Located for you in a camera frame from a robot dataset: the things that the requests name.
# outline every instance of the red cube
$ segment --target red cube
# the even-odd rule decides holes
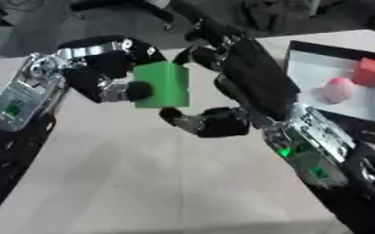
[[[352,81],[358,85],[375,87],[375,60],[363,58],[354,70]]]

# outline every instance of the robot finger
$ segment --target robot finger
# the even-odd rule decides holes
[[[170,125],[200,138],[246,135],[250,130],[247,112],[242,108],[212,108],[197,115],[185,115],[176,108],[164,108],[159,115]]]

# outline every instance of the green led light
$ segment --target green led light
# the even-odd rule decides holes
[[[292,150],[287,147],[287,148],[283,148],[283,149],[280,149],[277,151],[277,153],[281,156],[281,157],[288,157],[288,155],[290,154]]]
[[[11,101],[5,109],[5,113],[12,118],[16,118],[17,115],[21,112],[21,108],[23,107],[23,105],[24,103],[20,100]]]
[[[326,173],[326,171],[324,171],[323,168],[321,168],[321,166],[310,168],[309,171],[313,176],[315,176],[318,179],[325,179],[329,177],[329,175]]]

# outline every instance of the box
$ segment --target box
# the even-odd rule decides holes
[[[137,101],[137,108],[187,107],[189,105],[189,72],[171,62],[156,62],[137,66],[134,79],[151,84],[151,97]]]
[[[320,93],[332,78],[352,78],[362,58],[375,59],[375,53],[292,41],[284,68],[301,90],[300,102],[317,108],[342,127],[354,128],[365,141],[375,144],[375,88],[356,85],[353,97],[339,104],[323,101]]]

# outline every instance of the black chair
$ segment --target black chair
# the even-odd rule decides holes
[[[70,8],[73,12],[81,12],[93,8],[123,4],[133,5],[162,19],[166,23],[166,29],[170,29],[174,21],[174,16],[170,12],[161,9],[156,5],[152,5],[145,0],[70,0]]]
[[[241,13],[258,30],[281,31],[285,28],[290,0],[243,0]]]

